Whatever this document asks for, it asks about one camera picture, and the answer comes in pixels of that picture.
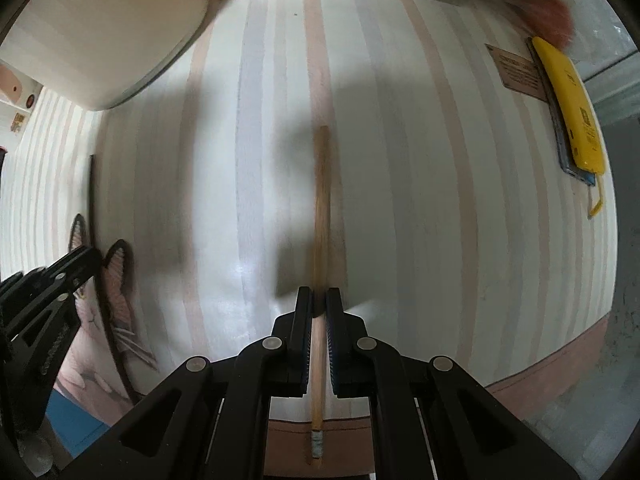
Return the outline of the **light wooden chopstick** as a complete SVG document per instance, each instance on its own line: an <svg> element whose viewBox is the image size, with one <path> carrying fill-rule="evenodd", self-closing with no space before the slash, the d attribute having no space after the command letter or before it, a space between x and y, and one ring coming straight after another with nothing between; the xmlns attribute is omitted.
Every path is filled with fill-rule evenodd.
<svg viewBox="0 0 640 480"><path fill-rule="evenodd" d="M321 126L314 137L314 244L312 245L312 292L314 312L311 321L310 408L311 463L319 467L323 456L323 415L326 404L326 289L331 223L331 138L328 126Z"/></svg>

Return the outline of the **striped cat table mat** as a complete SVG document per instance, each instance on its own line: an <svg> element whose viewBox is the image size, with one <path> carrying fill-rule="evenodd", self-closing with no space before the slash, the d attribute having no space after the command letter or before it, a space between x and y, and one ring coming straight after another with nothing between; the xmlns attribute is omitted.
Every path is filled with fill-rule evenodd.
<svg viewBox="0 0 640 480"><path fill-rule="evenodd" d="M1 326L1 419L53 387L107 422L189 356L264 338L324 287L378 344L449 356L491 399L608 318L613 180L560 166L548 104L500 73L528 43L430 0L234 0L111 110L40 94L1 185L1 270L40 334Z"/></svg>

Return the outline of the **pink white box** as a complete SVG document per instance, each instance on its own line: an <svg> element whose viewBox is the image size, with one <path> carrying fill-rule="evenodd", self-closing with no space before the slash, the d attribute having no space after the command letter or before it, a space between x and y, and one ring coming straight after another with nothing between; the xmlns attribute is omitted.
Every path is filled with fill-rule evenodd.
<svg viewBox="0 0 640 480"><path fill-rule="evenodd" d="M5 62L0 65L1 129L20 133L42 90L42 84Z"/></svg>

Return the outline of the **beige utensil holder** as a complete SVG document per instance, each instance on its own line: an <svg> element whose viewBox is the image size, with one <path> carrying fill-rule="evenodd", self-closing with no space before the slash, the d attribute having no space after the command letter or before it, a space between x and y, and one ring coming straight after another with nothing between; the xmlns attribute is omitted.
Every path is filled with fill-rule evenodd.
<svg viewBox="0 0 640 480"><path fill-rule="evenodd" d="M30 0L1 43L16 70L86 110L136 94L200 28L209 0Z"/></svg>

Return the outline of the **yellow phone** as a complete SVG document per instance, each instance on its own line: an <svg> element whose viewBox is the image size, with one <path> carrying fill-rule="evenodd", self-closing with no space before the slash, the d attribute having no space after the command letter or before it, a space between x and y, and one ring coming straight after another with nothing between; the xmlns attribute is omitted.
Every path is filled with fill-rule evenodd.
<svg viewBox="0 0 640 480"><path fill-rule="evenodd" d="M601 185L600 130L574 63L541 37L529 37L527 47L548 98L561 169L590 188Z"/></svg>

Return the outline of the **red scrubber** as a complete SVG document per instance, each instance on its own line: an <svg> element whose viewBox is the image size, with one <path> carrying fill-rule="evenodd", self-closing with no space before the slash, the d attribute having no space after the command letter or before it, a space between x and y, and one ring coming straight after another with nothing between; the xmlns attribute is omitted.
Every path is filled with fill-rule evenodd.
<svg viewBox="0 0 640 480"><path fill-rule="evenodd" d="M574 38L570 9L562 0L516 0L515 11L534 33L559 50L565 50Z"/></svg>

